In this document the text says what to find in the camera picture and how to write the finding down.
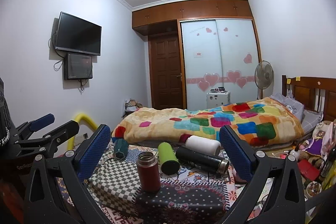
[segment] yellow foam tube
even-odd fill
[[[87,122],[93,131],[97,130],[98,128],[97,124],[88,115],[80,113],[74,118],[74,121],[78,123],[81,120]],[[73,136],[71,139],[68,140],[67,150],[72,150],[74,148],[74,142],[75,142],[75,136]]]

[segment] blue gripper pad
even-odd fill
[[[252,147],[246,141],[239,139],[230,126],[223,126],[219,130],[219,141],[239,177],[250,181],[256,166]]]
[[[31,132],[37,132],[41,130],[42,128],[45,128],[46,126],[52,124],[54,121],[55,121],[54,115],[49,113],[35,121],[32,121],[29,126],[29,130]]]
[[[92,176],[110,140],[110,128],[101,124],[93,135],[78,147],[77,155],[74,158],[74,167],[81,182]]]

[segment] patterned tablecloth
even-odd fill
[[[160,170],[161,189],[154,194],[141,191],[135,161],[139,153],[157,149],[129,146],[126,160],[113,158],[113,146],[104,153],[88,180],[88,190],[112,223],[214,223],[236,200],[229,167],[225,175],[182,165],[172,176]],[[220,156],[227,158],[224,150]],[[60,181],[63,196],[71,202]]]

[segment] wooden door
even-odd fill
[[[148,9],[134,11],[132,13],[132,28],[147,25]]]
[[[150,37],[149,45],[153,108],[183,109],[178,35]]]
[[[237,16],[251,17],[252,12],[248,0],[234,0]]]
[[[180,2],[173,2],[148,8],[148,24],[182,18]]]
[[[216,0],[187,0],[181,6],[183,18],[219,16]]]
[[[219,15],[221,16],[237,15],[234,0],[217,0],[217,6],[219,9]]]

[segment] wall-mounted television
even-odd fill
[[[101,27],[84,19],[61,12],[56,50],[100,55]]]

